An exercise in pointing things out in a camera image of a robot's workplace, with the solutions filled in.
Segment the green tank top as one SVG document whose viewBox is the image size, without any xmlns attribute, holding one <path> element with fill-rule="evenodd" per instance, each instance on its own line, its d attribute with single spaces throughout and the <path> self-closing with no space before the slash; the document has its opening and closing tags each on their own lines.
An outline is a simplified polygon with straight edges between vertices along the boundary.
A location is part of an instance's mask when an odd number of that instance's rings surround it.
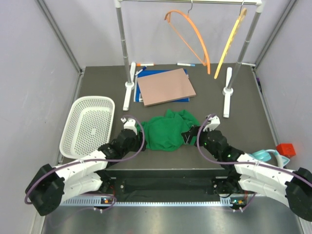
<svg viewBox="0 0 312 234">
<path fill-rule="evenodd" d="M 136 128 L 143 128 L 146 149 L 152 151 L 172 152 L 184 145 L 182 133 L 198 126 L 199 121 L 187 110 L 173 111 L 168 109 L 164 116 L 156 116 L 149 121 L 141 122 Z"/>
</svg>

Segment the orange clothes hanger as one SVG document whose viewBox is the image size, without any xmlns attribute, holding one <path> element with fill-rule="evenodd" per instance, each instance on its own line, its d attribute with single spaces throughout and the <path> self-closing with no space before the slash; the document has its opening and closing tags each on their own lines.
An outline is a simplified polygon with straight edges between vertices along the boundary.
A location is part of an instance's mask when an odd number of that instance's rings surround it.
<svg viewBox="0 0 312 234">
<path fill-rule="evenodd" d="M 192 52 L 192 54 L 197 58 L 197 60 L 202 64 L 204 67 L 206 67 L 207 74 L 211 74 L 211 62 L 210 57 L 208 53 L 208 49 L 206 47 L 205 41 L 201 35 L 201 32 L 197 28 L 196 24 L 193 22 L 193 20 L 190 17 L 190 12 L 192 11 L 194 7 L 194 1 L 190 1 L 191 6 L 187 10 L 187 12 L 183 12 L 181 10 L 169 10 L 165 16 L 164 20 L 168 23 L 168 25 L 173 29 L 173 31 L 177 34 L 177 36 L 182 40 L 182 42 L 187 46 L 187 48 Z M 191 35 L 194 36 L 202 50 L 202 57 L 195 51 L 195 49 L 189 44 L 188 40 L 185 39 L 182 33 L 179 32 L 179 30 L 175 27 L 175 25 L 172 22 L 172 16 L 178 16 L 182 20 L 184 20 L 187 23 L 187 26 L 190 28 Z"/>
</svg>

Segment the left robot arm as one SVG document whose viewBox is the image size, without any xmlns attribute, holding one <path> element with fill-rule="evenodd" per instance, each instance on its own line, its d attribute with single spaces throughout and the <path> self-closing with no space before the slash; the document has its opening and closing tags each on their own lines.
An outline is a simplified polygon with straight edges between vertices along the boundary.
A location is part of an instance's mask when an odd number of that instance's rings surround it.
<svg viewBox="0 0 312 234">
<path fill-rule="evenodd" d="M 143 130 L 123 129 L 111 142 L 72 162 L 40 167 L 25 190 L 25 203 L 33 205 L 40 216 L 52 213 L 62 202 L 87 192 L 109 191 L 111 182 L 104 170 L 145 149 Z"/>
</svg>

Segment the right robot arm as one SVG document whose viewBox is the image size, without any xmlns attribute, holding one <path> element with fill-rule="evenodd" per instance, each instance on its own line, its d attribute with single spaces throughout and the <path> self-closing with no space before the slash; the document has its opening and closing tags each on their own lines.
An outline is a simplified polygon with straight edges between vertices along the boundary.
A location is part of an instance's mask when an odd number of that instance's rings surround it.
<svg viewBox="0 0 312 234">
<path fill-rule="evenodd" d="M 245 190 L 261 194 L 284 204 L 298 217 L 312 220 L 312 174 L 309 170 L 294 171 L 257 160 L 229 145 L 218 130 L 204 131 L 192 126 L 181 135 L 185 144 L 194 141 L 199 150 L 204 148 L 215 158 L 214 164 L 231 173 L 227 181 L 231 192 Z"/>
</svg>

